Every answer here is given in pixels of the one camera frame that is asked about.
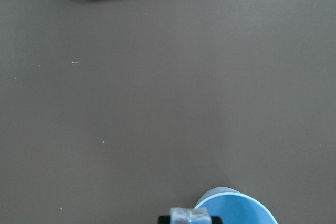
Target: clear plastic object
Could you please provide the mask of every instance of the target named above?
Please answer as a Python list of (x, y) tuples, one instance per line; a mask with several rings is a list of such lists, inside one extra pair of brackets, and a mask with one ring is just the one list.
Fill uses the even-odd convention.
[(174, 207), (170, 209), (170, 224), (211, 224), (211, 216), (206, 208)]

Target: cup rim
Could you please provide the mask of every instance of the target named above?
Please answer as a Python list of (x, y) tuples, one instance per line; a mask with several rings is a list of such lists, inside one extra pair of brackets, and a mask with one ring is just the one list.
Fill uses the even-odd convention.
[(238, 191), (225, 191), (225, 192), (221, 192), (221, 193), (214, 193), (208, 197), (206, 197), (205, 199), (197, 202), (195, 208), (199, 208), (201, 205), (203, 205), (204, 203), (206, 203), (207, 201), (213, 199), (213, 198), (216, 198), (216, 197), (219, 197), (219, 196), (225, 196), (225, 195), (232, 195), (232, 196), (238, 196), (238, 197), (242, 197), (242, 198), (246, 198), (248, 200), (251, 200), (252, 202), (256, 203), (257, 205), (259, 205), (267, 214), (268, 216), (271, 217), (271, 219), (273, 220), (273, 222), (275, 224), (277, 224), (277, 221), (276, 219), (274, 218), (274, 216), (272, 215), (272, 213), (262, 204), (260, 203), (259, 201), (257, 201), (256, 199), (253, 199), (252, 197), (248, 196), (248, 195), (245, 195), (243, 193), (240, 193)]

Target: light blue cup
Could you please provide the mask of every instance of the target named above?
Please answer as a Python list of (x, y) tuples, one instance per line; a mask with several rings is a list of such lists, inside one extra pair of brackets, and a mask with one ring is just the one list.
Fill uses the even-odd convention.
[(201, 207), (206, 207), (211, 216), (220, 216), (224, 224), (277, 224), (263, 204), (227, 187), (206, 192), (195, 208)]

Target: table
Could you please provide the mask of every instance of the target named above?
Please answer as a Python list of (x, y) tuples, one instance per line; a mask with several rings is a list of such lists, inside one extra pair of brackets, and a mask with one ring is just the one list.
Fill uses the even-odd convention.
[(336, 222), (335, 0), (0, 2), (1, 223)]

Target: black object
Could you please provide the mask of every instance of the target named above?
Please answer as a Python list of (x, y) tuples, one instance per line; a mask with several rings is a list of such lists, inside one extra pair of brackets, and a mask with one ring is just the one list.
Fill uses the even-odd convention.
[[(170, 224), (170, 216), (169, 215), (161, 215), (157, 219), (157, 224)], [(224, 224), (222, 219), (219, 216), (211, 216), (212, 224)]]

